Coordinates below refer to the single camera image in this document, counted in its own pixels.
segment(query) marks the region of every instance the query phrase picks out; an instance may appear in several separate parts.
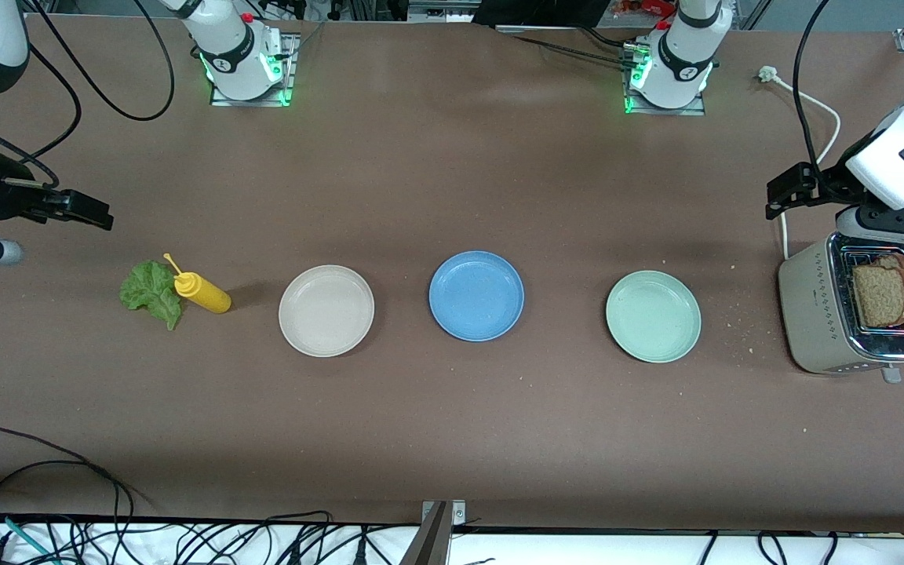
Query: silver toaster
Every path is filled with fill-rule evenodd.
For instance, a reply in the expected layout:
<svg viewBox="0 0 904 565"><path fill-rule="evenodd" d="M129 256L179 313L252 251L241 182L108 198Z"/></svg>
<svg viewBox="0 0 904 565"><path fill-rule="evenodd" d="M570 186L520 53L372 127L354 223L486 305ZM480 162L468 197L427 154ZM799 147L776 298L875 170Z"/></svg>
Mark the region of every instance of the silver toaster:
<svg viewBox="0 0 904 565"><path fill-rule="evenodd" d="M880 255L904 254L904 245L833 233L779 268L779 297L790 355L812 373L847 375L882 369L901 380L904 324L868 328L857 313L853 267Z"/></svg>

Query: green led light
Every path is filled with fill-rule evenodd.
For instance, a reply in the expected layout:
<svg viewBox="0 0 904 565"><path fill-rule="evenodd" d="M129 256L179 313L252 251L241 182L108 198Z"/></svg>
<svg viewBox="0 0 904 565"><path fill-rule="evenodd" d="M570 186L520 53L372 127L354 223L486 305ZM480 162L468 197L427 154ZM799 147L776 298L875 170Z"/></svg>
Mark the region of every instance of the green led light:
<svg viewBox="0 0 904 565"><path fill-rule="evenodd" d="M703 71L703 82L700 82L700 90L699 92L703 92L703 89L706 89L706 79L710 78L710 71L713 71L713 64L707 65L706 71Z"/></svg>
<svg viewBox="0 0 904 565"><path fill-rule="evenodd" d="M276 61L270 60L270 57L267 55L261 54L261 64L264 65L264 72L266 72L267 78L272 82L276 82L277 75L281 74L281 71L274 71L272 68L272 64L275 64L275 62Z"/></svg>
<svg viewBox="0 0 904 565"><path fill-rule="evenodd" d="M208 61L205 61L204 57L201 57L201 64L204 65L204 75L207 76L208 82L211 82L212 85L214 85L215 78L212 78L211 67L208 67Z"/></svg>
<svg viewBox="0 0 904 565"><path fill-rule="evenodd" d="M635 89L642 89L643 83L647 80L647 74L648 72L651 72L651 68L653 67L654 61L652 61L649 56L644 57L642 64L638 64L634 74L632 74L630 85L635 87Z"/></svg>

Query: lettuce leaf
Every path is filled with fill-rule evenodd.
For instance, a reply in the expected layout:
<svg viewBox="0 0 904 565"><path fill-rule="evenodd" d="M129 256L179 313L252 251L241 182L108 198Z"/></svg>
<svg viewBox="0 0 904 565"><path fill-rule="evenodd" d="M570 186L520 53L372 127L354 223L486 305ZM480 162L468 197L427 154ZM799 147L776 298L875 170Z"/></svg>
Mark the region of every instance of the lettuce leaf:
<svg viewBox="0 0 904 565"><path fill-rule="evenodd" d="M173 273L157 261L135 265L121 283L121 304L128 310L146 307L148 314L166 322L166 329L171 332L183 314L180 297L173 292Z"/></svg>

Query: brown table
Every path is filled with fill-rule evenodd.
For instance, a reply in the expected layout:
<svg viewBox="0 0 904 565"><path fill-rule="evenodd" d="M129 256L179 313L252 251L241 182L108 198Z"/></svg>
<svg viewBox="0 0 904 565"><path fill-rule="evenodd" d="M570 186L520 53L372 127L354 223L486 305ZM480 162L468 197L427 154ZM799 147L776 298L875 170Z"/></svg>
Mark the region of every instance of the brown table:
<svg viewBox="0 0 904 565"><path fill-rule="evenodd" d="M144 21L57 19L105 92L159 107ZM139 124L31 22L86 106L46 161L116 219L0 222L27 251L0 268L0 425L89 455L159 516L406 521L424 498L466 498L507 525L904 530L904 382L804 374L779 318L764 186L804 151L786 93L753 76L789 76L796 35L731 33L707 116L663 118L624 115L609 68L471 25L327 24L293 107L211 108L186 30L161 29L176 100ZM904 55L884 33L815 35L807 53L803 88L844 117L835 162L903 100ZM39 147L69 112L33 62L0 96L0 133ZM824 143L831 122L811 122ZM832 213L792 213L794 253ZM472 248L527 291L516 328L484 344L445 335L427 305L435 268ZM234 310L187 307L172 333L126 311L123 276L164 251ZM277 324L284 287L317 264L354 268L377 300L336 359L302 356ZM603 321L613 283L644 268L702 310L699 344L669 365L634 360ZM47 455L0 437L0 475ZM110 512L82 472L10 493L0 510Z"/></svg>

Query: yellow squeeze bottle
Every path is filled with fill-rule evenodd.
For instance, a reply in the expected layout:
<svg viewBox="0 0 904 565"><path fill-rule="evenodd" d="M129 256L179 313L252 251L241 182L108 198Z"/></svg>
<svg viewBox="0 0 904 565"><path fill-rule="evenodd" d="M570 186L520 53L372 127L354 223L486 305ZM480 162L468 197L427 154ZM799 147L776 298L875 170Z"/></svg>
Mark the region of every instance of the yellow squeeze bottle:
<svg viewBox="0 0 904 565"><path fill-rule="evenodd" d="M181 297L190 300L192 303L200 305L201 308L215 314L222 314L229 310L232 305L232 299L225 290L219 289L218 286L212 285L204 276L198 275L197 272L183 272L173 262L173 258L169 253L163 253L162 257L169 261L179 273L173 277L173 287L176 287L177 293Z"/></svg>

